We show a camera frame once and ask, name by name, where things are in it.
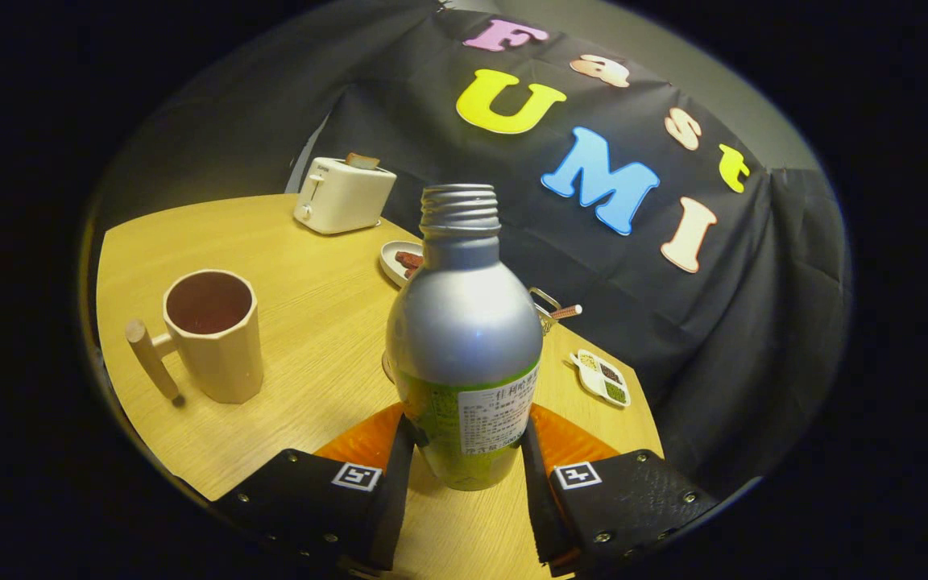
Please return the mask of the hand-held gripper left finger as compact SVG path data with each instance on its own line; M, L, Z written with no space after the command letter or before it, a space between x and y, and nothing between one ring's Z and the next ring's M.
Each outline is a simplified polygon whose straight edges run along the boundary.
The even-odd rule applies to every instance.
M314 575L382 575L394 566L415 438L402 404L314 452L280 450L211 507Z

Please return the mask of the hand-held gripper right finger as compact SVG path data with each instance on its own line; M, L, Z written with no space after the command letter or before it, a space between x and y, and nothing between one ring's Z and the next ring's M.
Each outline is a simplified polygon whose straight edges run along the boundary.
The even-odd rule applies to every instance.
M555 577L619 572L719 506L654 451L619 452L539 404L520 450L537 556Z

